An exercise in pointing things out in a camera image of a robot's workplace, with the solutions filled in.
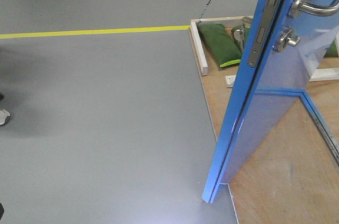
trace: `yellow tape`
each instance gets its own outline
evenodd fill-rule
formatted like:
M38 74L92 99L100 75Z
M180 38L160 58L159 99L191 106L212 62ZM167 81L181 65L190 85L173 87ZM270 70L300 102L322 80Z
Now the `yellow tape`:
M189 25L178 25L178 26L142 27L142 28L103 29L103 30L10 33L10 34L0 34L0 39L34 38L34 37L51 37L51 36L71 36L71 35L91 35L91 34L111 34L111 33L129 33L129 32L131 33L131 32L176 31L176 30L187 30L189 27L190 27Z

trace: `lever handle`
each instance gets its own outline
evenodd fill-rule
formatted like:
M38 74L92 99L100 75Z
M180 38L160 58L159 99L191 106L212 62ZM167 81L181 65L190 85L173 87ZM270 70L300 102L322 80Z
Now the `lever handle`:
M296 18L300 12L305 12L314 16L332 16L339 11L339 0L333 0L329 6L317 5L307 0L295 0L289 16Z

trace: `blue door frame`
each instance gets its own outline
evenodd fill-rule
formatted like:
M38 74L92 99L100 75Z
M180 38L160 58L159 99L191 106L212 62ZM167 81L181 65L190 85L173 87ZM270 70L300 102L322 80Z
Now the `blue door frame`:
M266 89L261 87L261 89L259 89L258 87L261 86L260 79L272 52L272 47L275 46L276 40L281 35L281 29L283 28L286 21L288 21L286 18L290 11L290 2L293 0L277 1L278 6L276 6L274 12L272 13L273 16L270 27L269 30L267 30L266 36L264 36L264 45L262 50L260 50L258 63L255 67L251 67L248 64L248 61L251 57L251 51L253 51L255 40L257 40L258 33L256 29L259 29L261 25L262 14L266 5L269 3L268 1L269 0L258 0L242 61L239 66L236 81L234 83L233 91L227 106L224 121L222 123L210 172L202 196L202 198L209 203L214 201L219 191L219 187L222 188L221 185L225 183L223 181L225 171L228 168L230 160L232 160L232 153L234 152L235 146L237 144L239 132L244 125L243 123L248 109L251 106L251 101L256 94L299 97L304 103L304 106L307 108L308 112L311 114L312 118L314 118L315 121L318 121L316 125L324 136L334 156L339 159L338 144L336 143L336 140L334 140L327 125L325 124L324 119L321 117L320 113L305 90L288 87L269 87Z

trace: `sneaker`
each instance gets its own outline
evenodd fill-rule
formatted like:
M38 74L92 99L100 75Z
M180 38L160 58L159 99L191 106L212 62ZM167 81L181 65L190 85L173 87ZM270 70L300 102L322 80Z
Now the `sneaker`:
M10 121L11 114L4 109L0 110L0 126L5 125Z

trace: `wooden platform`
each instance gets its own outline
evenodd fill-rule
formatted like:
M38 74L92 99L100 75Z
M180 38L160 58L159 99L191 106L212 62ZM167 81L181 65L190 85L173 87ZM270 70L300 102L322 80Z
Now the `wooden platform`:
M201 81L216 137L232 89L208 51L208 75ZM325 58L320 68L339 67ZM339 138L339 81L311 82L307 91ZM339 167L300 101L263 140L230 183L240 224L339 223Z

